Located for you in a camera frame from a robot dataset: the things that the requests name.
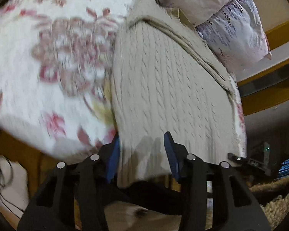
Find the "beige cable-knit sweater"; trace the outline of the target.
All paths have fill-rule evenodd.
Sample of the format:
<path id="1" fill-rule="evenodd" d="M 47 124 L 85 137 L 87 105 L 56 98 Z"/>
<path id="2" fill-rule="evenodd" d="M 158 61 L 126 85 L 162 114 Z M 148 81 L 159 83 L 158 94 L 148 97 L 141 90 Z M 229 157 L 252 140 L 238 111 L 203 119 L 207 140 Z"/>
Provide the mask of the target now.
<path id="1" fill-rule="evenodd" d="M 184 19 L 155 0 L 135 0 L 118 30 L 111 89 L 120 187 L 171 172 L 166 132 L 209 163 L 240 150 L 228 72 Z"/>

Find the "beige shaggy rug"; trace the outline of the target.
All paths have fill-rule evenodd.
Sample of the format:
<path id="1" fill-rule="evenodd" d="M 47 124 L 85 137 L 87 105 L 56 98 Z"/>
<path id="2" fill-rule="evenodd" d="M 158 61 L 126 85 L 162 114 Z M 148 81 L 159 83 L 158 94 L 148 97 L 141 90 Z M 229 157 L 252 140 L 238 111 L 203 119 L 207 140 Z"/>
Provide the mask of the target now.
<path id="1" fill-rule="evenodd" d="M 271 230 L 275 230 L 289 213 L 289 175 L 267 184 L 249 187 L 268 219 Z"/>

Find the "dark shelf with electronics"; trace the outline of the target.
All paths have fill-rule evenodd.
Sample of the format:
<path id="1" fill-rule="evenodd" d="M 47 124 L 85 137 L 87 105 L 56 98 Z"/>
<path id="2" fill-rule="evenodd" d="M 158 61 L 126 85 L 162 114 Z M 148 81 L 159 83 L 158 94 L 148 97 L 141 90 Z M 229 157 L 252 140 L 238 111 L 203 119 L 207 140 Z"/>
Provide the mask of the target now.
<path id="1" fill-rule="evenodd" d="M 238 167 L 236 170 L 249 181 L 260 183 L 277 180 L 289 175 L 289 154 L 273 149 L 269 143 L 261 142 L 247 149 L 247 157 L 228 153 L 228 159 Z"/>

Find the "floral bed quilt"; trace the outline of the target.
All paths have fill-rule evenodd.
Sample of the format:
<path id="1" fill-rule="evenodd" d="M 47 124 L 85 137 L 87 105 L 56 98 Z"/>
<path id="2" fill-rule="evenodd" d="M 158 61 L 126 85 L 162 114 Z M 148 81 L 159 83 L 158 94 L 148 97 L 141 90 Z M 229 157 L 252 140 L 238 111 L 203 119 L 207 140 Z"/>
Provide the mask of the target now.
<path id="1" fill-rule="evenodd" d="M 10 0 L 0 9 L 0 127 L 77 162 L 118 130 L 117 30 L 134 0 Z"/>

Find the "purple floral right pillow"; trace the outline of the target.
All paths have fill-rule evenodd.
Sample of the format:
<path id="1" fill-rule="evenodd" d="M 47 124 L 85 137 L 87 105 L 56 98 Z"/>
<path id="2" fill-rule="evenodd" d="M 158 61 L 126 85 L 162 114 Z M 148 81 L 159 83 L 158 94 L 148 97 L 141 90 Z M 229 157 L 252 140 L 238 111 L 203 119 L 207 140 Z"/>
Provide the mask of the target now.
<path id="1" fill-rule="evenodd" d="M 230 0 L 195 29 L 229 73 L 238 74 L 264 58 L 271 59 L 253 0 Z"/>

